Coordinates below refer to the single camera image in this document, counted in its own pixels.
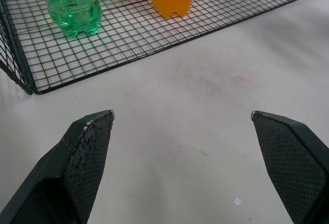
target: wire basket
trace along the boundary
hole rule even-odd
[[[69,39],[51,20],[46,0],[0,0],[0,40],[7,45],[4,53],[0,48],[1,65],[18,62],[11,73],[26,89],[44,94],[295,0],[193,0],[184,18],[166,20],[151,0],[99,1],[98,33]]]

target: green soda bottle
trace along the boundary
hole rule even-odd
[[[101,7],[98,0],[47,0],[51,19],[69,38],[79,32],[95,35],[101,21]]]

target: textured gripper pad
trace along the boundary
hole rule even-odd
[[[294,224],[304,223],[326,173],[287,126],[263,116],[253,121],[268,175]]]
[[[86,124],[65,171],[64,184],[82,224],[86,224],[101,182],[113,114]]]

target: green bottle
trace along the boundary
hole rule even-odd
[[[101,7],[98,0],[47,0],[51,19],[69,38],[79,32],[95,35],[101,21]]]

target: floor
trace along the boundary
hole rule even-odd
[[[43,96],[1,72],[0,209],[74,120],[113,109],[89,224],[291,224],[250,113],[304,122],[329,145],[326,1],[297,1]]]

